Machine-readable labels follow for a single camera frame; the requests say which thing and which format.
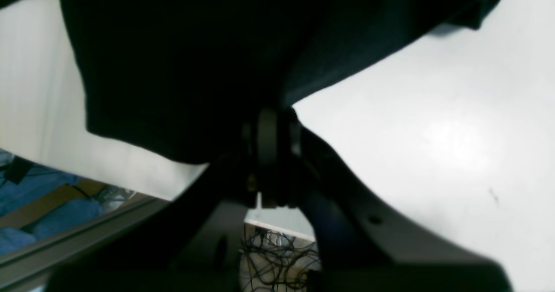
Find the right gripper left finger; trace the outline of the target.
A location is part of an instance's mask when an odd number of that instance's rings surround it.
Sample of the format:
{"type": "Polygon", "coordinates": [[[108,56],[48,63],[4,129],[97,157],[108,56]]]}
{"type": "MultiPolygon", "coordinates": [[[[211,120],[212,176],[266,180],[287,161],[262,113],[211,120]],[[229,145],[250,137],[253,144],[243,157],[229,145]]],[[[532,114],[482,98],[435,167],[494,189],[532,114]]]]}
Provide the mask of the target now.
{"type": "Polygon", "coordinates": [[[244,219],[256,206],[252,126],[175,201],[60,266],[48,292],[237,292],[244,219]]]}

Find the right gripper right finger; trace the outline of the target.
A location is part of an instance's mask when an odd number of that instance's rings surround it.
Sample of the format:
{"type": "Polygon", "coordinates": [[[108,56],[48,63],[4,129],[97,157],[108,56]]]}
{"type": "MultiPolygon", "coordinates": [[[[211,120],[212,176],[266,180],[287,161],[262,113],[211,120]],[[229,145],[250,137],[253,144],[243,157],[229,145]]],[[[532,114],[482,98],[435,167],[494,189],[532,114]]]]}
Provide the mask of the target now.
{"type": "Polygon", "coordinates": [[[433,233],[373,193],[327,142],[286,112],[287,196],[308,219],[318,292],[511,292],[503,268],[433,233]]]}

